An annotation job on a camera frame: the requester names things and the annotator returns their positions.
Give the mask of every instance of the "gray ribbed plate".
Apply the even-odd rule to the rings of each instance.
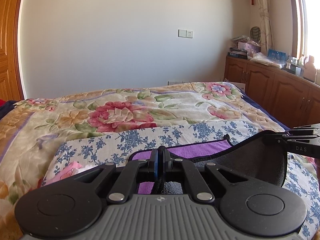
[[[25,235],[23,240],[36,240]],[[214,207],[188,195],[134,195],[107,208],[92,227],[68,240],[252,240],[229,227]],[[301,240],[297,234],[273,239]]]

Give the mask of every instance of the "logo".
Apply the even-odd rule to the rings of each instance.
[[[166,200],[166,198],[160,196],[160,197],[157,197],[156,200],[159,201],[159,202],[163,202],[163,201]]]
[[[301,152],[306,152],[307,148],[306,147],[302,148],[302,147],[296,146],[296,150],[301,151]]]

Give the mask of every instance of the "pink bottle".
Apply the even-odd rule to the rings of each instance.
[[[306,59],[304,60],[304,72],[303,72],[303,77],[311,82],[316,81],[316,73],[317,69],[315,68],[315,58],[313,56],[308,57],[309,60],[306,62]]]

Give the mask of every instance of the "blue floral fabric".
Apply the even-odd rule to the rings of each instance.
[[[220,140],[226,134],[230,135],[232,144],[237,144],[259,131],[261,130],[250,122],[220,121],[106,133],[102,137],[68,141],[56,152],[44,177],[43,185],[74,161],[87,169],[105,162],[124,166],[129,156],[140,150],[158,148],[161,145],[172,147]],[[297,161],[297,157],[288,154],[284,188],[296,193],[305,201],[308,214],[299,235],[303,239],[311,239],[318,230],[320,222],[318,181]]]

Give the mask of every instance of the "stack of books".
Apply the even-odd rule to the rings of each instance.
[[[245,49],[230,48],[228,56],[248,59],[248,51],[246,51]]]

